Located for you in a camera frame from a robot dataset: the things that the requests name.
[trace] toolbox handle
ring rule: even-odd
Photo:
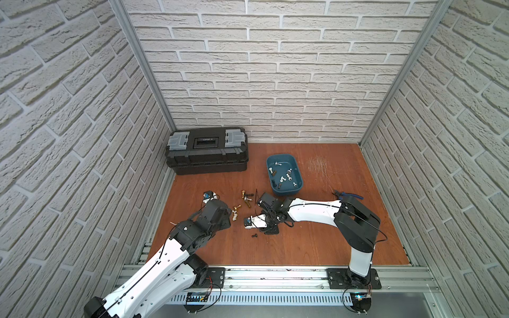
[[[201,137],[194,139],[193,149],[196,148],[216,148],[219,144],[219,137]]]

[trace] white plastic part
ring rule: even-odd
[[[267,227],[267,223],[265,222],[265,214],[260,214],[259,216],[251,215],[251,225],[245,226],[245,228],[262,228]]]
[[[296,222],[310,221],[337,227],[334,223],[334,214],[339,211],[340,206],[339,200],[325,202],[295,199],[290,204],[288,215]]]
[[[166,240],[162,253],[161,246],[136,274],[107,295],[104,298],[106,301],[104,308],[114,304],[108,310],[109,315],[132,318],[139,313],[142,317],[147,317],[173,295],[190,287],[196,275],[189,265],[182,264],[189,257],[189,253],[186,250],[182,251],[181,247],[176,240]]]
[[[371,256],[373,253],[364,253],[352,247],[350,255],[350,270],[362,277],[366,277],[370,272]]]

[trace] metal vent panel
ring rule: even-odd
[[[168,305],[185,305],[187,292],[181,292],[173,296]],[[350,293],[343,296],[340,293],[294,293],[294,292],[229,292],[223,291],[215,305],[267,305],[267,306],[343,306],[343,303],[352,306]],[[219,291],[213,291],[206,302],[187,302],[187,305],[209,305],[217,300]]]

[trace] black mounting plate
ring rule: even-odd
[[[327,280],[329,281],[329,287],[332,290],[344,290],[348,289],[360,289],[367,290],[367,285],[365,286],[351,286],[347,277],[347,268],[328,268],[327,271]],[[380,278],[378,277],[378,273],[376,269],[371,268],[371,275],[369,282],[371,283],[371,287],[374,290],[382,289],[382,284],[380,283]]]
[[[224,267],[209,267],[207,269],[207,275],[205,276],[206,279],[205,281],[202,283],[202,286],[198,287],[198,288],[207,288],[208,287],[208,283],[210,283],[208,277],[210,277],[210,279],[212,279],[212,282],[216,285],[218,285],[219,287],[223,288],[224,286]],[[198,286],[199,282],[197,280],[194,281],[193,285],[191,285],[190,288],[195,288],[196,286]]]

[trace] black cable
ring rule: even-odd
[[[195,311],[195,313],[196,313],[196,312],[200,312],[200,311],[204,311],[205,309],[208,309],[208,308],[210,308],[210,307],[214,306],[214,304],[215,304],[215,303],[217,303],[217,301],[221,298],[221,295],[222,295],[222,288],[221,288],[221,286],[219,286],[219,285],[218,285],[218,284],[216,284],[216,283],[212,283],[212,285],[216,285],[217,287],[219,287],[219,296],[217,297],[216,301],[215,301],[215,302],[213,302],[213,303],[212,303],[212,305],[210,305],[210,306],[208,306],[208,307],[206,307],[206,308],[202,308],[202,309],[200,309],[200,310]]]
[[[345,307],[346,309],[348,309],[349,312],[353,312],[353,313],[358,313],[358,311],[355,311],[355,310],[352,310],[350,308],[347,307],[347,305],[345,304],[345,292],[347,290],[349,290],[350,288],[352,288],[352,285],[350,285],[349,287],[347,287],[344,291],[343,291],[343,294],[341,295],[341,301],[343,302],[343,307]]]

